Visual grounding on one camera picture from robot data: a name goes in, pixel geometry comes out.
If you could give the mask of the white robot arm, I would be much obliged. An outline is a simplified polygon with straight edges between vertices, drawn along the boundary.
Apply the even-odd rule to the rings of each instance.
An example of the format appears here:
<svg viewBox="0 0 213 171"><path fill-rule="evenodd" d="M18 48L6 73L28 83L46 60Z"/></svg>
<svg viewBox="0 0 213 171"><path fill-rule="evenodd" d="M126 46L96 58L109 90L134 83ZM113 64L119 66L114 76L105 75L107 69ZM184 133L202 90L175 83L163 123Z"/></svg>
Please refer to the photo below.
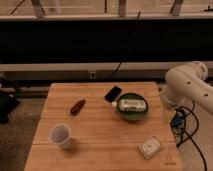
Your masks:
<svg viewBox="0 0 213 171"><path fill-rule="evenodd" d="M176 108L188 98L213 114L213 87L205 82L207 77L208 68L200 61L171 68L160 92L163 105L167 109Z"/></svg>

